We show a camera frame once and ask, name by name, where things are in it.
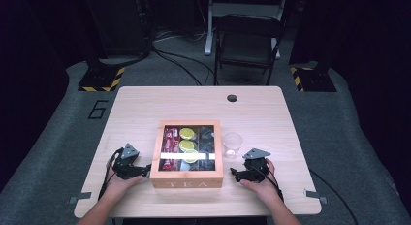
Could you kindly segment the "red tea packet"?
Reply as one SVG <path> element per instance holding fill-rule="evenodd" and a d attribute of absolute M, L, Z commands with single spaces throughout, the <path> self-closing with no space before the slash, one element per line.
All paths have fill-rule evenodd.
<path fill-rule="evenodd" d="M 163 153 L 170 153 L 173 149 L 171 148 L 171 141 L 173 140 L 172 130 L 170 128 L 165 129 L 165 136 L 162 145 L 162 152 Z M 172 167 L 169 159 L 162 159 L 163 164 L 161 169 L 163 171 L 169 171 Z"/>
<path fill-rule="evenodd" d="M 172 138 L 173 138 L 173 141 L 172 141 L 172 144 L 173 144 L 173 153 L 174 154 L 176 154 L 176 153 L 179 153 L 179 135 L 178 135 L 178 128 L 176 128 L 176 127 L 173 127 L 173 129 L 172 129 L 173 131 L 172 131 Z M 174 169 L 174 171 L 177 171 L 178 170 L 178 159 L 172 159 L 173 160 L 173 169 Z"/>

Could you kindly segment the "grey table clip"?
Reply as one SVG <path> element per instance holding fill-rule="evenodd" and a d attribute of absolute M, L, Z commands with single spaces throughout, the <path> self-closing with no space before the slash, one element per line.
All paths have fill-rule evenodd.
<path fill-rule="evenodd" d="M 310 191 L 307 189 L 304 189 L 304 195 L 308 198 L 314 198 L 317 199 L 321 204 L 327 204 L 328 199 L 325 196 L 320 195 L 318 192 L 315 191 Z"/>
<path fill-rule="evenodd" d="M 91 197 L 91 192 L 80 192 L 76 196 L 71 196 L 68 200 L 68 204 L 73 205 L 79 200 L 89 199 Z"/>

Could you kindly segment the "black folding chair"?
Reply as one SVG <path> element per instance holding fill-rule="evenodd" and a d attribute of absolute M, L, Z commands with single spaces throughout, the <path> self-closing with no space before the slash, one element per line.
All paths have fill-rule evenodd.
<path fill-rule="evenodd" d="M 213 84 L 223 65 L 262 69 L 269 72 L 269 85 L 276 54 L 283 37 L 284 23 L 273 17 L 228 14 L 215 28 Z"/>

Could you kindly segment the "white desk frame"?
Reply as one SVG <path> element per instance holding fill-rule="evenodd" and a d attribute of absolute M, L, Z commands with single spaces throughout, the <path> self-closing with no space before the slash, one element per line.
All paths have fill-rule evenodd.
<path fill-rule="evenodd" d="M 213 20 L 216 17 L 228 14 L 241 14 L 248 16 L 269 16 L 277 19 L 282 18 L 286 0 L 280 0 L 278 5 L 257 5 L 237 3 L 216 3 L 208 0 L 206 20 L 205 56 L 212 54 L 213 46 Z"/>

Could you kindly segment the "person's left hand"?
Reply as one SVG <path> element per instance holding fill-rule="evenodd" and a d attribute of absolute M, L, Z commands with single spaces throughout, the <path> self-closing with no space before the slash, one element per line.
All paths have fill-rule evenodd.
<path fill-rule="evenodd" d="M 110 168 L 109 179 L 107 180 L 107 186 L 103 197 L 112 200 L 121 199 L 131 187 L 139 184 L 142 180 L 143 176 L 122 179 L 112 168 Z"/>

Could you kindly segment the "pile of dark tea packets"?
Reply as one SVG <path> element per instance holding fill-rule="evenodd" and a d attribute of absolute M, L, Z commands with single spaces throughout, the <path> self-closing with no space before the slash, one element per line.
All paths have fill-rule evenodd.
<path fill-rule="evenodd" d="M 205 159 L 199 161 L 200 171 L 214 171 L 215 161 L 211 158 L 214 153 L 213 128 L 205 126 L 200 129 L 199 152 L 205 154 Z"/>

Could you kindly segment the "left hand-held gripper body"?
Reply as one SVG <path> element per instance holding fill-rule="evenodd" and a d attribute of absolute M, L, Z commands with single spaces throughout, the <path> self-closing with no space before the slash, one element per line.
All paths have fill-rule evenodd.
<path fill-rule="evenodd" d="M 129 179 L 139 175 L 139 168 L 134 165 L 139 152 L 130 144 L 121 147 L 114 153 L 112 169 L 122 179 Z"/>

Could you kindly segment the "dark cabinet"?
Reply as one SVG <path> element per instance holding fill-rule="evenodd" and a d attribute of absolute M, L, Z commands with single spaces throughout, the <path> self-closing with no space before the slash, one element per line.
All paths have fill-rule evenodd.
<path fill-rule="evenodd" d="M 139 56 L 150 46 L 147 0 L 86 0 L 108 56 Z"/>

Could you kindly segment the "wooden tea box glass lid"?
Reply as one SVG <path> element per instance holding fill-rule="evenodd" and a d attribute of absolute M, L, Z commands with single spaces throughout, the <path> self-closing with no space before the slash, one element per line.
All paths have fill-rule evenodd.
<path fill-rule="evenodd" d="M 205 126 L 213 128 L 214 138 L 214 153 L 211 158 L 215 161 L 214 171 L 200 171 L 199 161 L 206 158 L 204 153 L 199 152 L 200 129 Z M 196 138 L 192 141 L 196 144 L 198 151 L 198 160 L 195 163 L 189 164 L 189 171 L 181 171 L 180 165 L 183 160 L 183 151 L 179 149 L 179 153 L 174 154 L 162 152 L 162 145 L 165 136 L 165 129 L 173 127 L 178 128 L 178 135 L 181 128 L 191 128 L 196 134 Z M 173 160 L 178 159 L 178 170 L 173 169 Z M 161 169 L 162 159 L 169 159 L 172 167 L 169 171 Z M 164 120 L 159 124 L 157 129 L 156 144 L 153 153 L 153 161 L 151 166 L 150 180 L 155 188 L 221 188 L 223 183 L 223 157 L 222 157 L 222 142 L 221 129 L 218 120 Z"/>

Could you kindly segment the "yellow-green round capsule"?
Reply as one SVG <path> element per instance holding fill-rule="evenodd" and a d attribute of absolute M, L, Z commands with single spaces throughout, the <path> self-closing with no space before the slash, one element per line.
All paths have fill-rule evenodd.
<path fill-rule="evenodd" d="M 188 163 L 192 164 L 198 160 L 198 151 L 196 149 L 188 149 L 183 153 L 183 160 Z"/>
<path fill-rule="evenodd" d="M 184 140 L 193 140 L 196 138 L 194 130 L 188 127 L 181 128 L 179 131 L 179 136 Z"/>
<path fill-rule="evenodd" d="M 180 148 L 183 152 L 185 152 L 185 151 L 187 151 L 187 150 L 194 150 L 194 149 L 196 148 L 196 144 L 195 144 L 194 142 L 192 142 L 192 141 L 189 141 L 189 140 L 182 140 L 182 141 L 179 143 L 179 148 Z"/>

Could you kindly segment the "clear plastic cup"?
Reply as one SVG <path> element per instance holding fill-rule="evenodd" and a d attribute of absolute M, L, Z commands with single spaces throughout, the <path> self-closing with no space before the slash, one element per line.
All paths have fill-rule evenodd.
<path fill-rule="evenodd" d="M 243 138 L 240 134 L 231 132 L 223 137 L 224 156 L 228 158 L 236 158 L 238 151 L 243 144 Z"/>

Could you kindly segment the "person's right hand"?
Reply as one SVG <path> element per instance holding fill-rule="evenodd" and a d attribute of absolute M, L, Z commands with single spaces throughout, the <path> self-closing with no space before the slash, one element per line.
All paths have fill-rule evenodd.
<path fill-rule="evenodd" d="M 277 205 L 282 202 L 275 186 L 272 184 L 274 181 L 274 166 L 273 163 L 267 159 L 267 166 L 269 168 L 268 178 L 265 178 L 263 181 L 256 183 L 251 182 L 246 179 L 242 179 L 240 184 L 246 187 L 247 189 L 256 193 L 257 197 L 267 206 Z"/>

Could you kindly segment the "stand base with hazard stripes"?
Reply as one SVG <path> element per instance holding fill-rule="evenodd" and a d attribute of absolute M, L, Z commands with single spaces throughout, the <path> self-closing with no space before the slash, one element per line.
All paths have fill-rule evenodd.
<path fill-rule="evenodd" d="M 79 82 L 78 91 L 114 91 L 120 83 L 124 68 L 108 67 L 103 70 L 88 69 Z"/>
<path fill-rule="evenodd" d="M 291 73 L 298 91 L 335 92 L 336 88 L 327 73 L 319 73 L 313 68 L 292 67 Z"/>

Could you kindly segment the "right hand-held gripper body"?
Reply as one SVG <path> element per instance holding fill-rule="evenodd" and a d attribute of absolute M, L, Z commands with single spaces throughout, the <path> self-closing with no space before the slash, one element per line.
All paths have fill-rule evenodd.
<path fill-rule="evenodd" d="M 269 173 L 266 158 L 270 153 L 258 148 L 251 148 L 243 155 L 244 167 L 246 169 L 245 178 L 249 181 L 261 182 Z"/>

